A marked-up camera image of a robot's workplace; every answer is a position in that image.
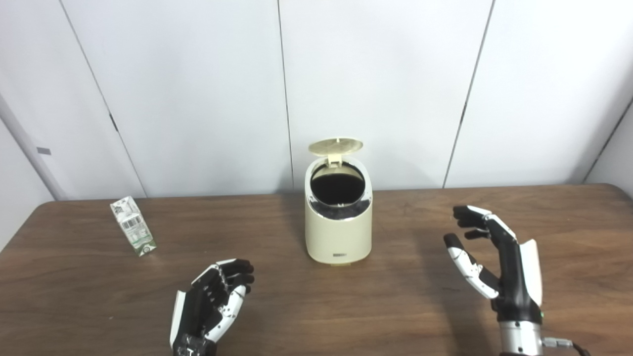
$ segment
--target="silver cylindrical wrist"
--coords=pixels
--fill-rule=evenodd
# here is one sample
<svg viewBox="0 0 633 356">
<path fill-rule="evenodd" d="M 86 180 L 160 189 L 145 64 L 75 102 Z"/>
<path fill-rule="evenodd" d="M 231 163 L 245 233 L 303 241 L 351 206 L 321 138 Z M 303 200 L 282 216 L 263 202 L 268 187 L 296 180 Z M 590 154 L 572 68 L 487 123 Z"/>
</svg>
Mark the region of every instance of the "silver cylindrical wrist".
<svg viewBox="0 0 633 356">
<path fill-rule="evenodd" d="M 540 356 L 541 326 L 529 321 L 504 321 L 501 328 L 501 349 L 519 355 Z"/>
</svg>

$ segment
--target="cable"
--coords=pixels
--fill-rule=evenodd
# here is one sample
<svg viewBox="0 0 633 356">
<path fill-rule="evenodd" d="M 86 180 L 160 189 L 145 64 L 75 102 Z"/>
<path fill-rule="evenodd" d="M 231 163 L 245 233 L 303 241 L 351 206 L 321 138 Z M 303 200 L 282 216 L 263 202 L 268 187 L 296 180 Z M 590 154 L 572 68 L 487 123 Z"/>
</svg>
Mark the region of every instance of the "cable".
<svg viewBox="0 0 633 356">
<path fill-rule="evenodd" d="M 578 351 L 578 353 L 580 354 L 580 356 L 591 356 L 591 354 L 589 353 L 589 351 L 587 351 L 586 349 L 580 347 L 580 345 L 573 343 L 573 348 L 576 349 L 576 351 Z"/>
</svg>

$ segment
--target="trash can opening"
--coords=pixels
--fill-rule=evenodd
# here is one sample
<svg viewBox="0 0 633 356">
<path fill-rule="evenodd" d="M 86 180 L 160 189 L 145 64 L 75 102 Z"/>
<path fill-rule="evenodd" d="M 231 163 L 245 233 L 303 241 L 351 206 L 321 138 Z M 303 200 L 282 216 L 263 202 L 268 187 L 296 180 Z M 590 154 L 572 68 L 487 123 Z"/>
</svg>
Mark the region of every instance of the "trash can opening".
<svg viewBox="0 0 633 356">
<path fill-rule="evenodd" d="M 363 196 L 365 179 L 358 169 L 346 162 L 341 167 L 322 165 L 312 174 L 310 188 L 322 203 L 345 206 Z"/>
</svg>

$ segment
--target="barcode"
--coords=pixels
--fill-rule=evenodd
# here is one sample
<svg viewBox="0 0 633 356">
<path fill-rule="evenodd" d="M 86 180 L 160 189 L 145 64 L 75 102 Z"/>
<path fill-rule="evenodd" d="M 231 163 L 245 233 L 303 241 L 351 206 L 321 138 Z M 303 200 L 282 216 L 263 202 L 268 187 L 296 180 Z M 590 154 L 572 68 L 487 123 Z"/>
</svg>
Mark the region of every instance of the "barcode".
<svg viewBox="0 0 633 356">
<path fill-rule="evenodd" d="M 130 220 L 124 221 L 121 225 L 123 226 L 124 229 L 129 229 L 131 227 L 136 226 L 140 222 L 141 222 L 141 217 L 136 216 Z"/>
</svg>

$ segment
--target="open lid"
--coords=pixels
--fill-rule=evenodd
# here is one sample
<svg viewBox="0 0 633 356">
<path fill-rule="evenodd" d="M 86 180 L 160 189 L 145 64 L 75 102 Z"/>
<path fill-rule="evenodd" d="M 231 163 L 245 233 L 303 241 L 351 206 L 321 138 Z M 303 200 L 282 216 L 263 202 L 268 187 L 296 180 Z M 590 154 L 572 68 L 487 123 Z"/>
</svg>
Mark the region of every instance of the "open lid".
<svg viewBox="0 0 633 356">
<path fill-rule="evenodd" d="M 308 147 L 308 150 L 317 156 L 327 156 L 329 166 L 340 167 L 342 155 L 354 153 L 361 148 L 363 148 L 363 143 L 357 139 L 335 137 L 315 142 Z"/>
</svg>

